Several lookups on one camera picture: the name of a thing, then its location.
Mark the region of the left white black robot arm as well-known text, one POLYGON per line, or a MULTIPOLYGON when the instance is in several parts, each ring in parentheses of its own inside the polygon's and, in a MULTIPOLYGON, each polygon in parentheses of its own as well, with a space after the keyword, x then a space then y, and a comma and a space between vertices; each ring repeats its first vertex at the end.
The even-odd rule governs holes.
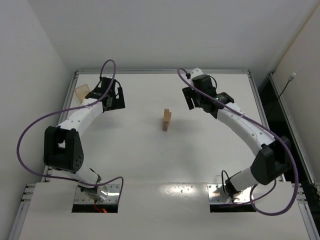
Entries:
POLYGON ((81 136, 102 113, 125 108, 121 84, 101 77, 96 87, 84 97, 65 121, 44 132, 44 164, 75 179, 79 186, 89 191, 97 189, 101 177, 85 163, 81 136))

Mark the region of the wooden block box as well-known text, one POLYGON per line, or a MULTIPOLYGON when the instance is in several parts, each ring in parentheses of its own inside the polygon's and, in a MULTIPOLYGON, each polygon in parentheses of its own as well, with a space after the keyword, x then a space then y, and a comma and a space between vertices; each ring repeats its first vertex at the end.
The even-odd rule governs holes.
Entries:
POLYGON ((90 91, 91 90, 87 84, 83 84, 74 89, 74 93, 80 104, 83 103, 83 101, 85 100, 86 96, 90 93, 90 91))

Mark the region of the wood block row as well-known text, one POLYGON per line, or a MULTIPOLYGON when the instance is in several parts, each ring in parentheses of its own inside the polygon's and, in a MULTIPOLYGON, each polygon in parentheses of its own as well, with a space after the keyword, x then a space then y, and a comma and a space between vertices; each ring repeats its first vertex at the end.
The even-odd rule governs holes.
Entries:
POLYGON ((165 123, 169 123, 171 120, 171 116, 172 116, 172 112, 168 108, 165 108, 164 114, 163 114, 163 121, 165 123))

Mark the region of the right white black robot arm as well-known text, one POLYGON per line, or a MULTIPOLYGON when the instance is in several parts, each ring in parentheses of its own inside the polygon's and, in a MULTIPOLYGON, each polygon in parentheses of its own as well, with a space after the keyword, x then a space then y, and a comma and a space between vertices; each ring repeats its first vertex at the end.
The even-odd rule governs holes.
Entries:
POLYGON ((248 121, 235 100, 225 92, 217 92, 217 82, 200 69, 186 73, 190 86, 182 92, 190 110, 201 108, 228 126, 252 151, 255 159, 250 167, 228 177, 225 193, 233 197, 254 185, 268 185, 292 167, 282 144, 265 129, 248 121))

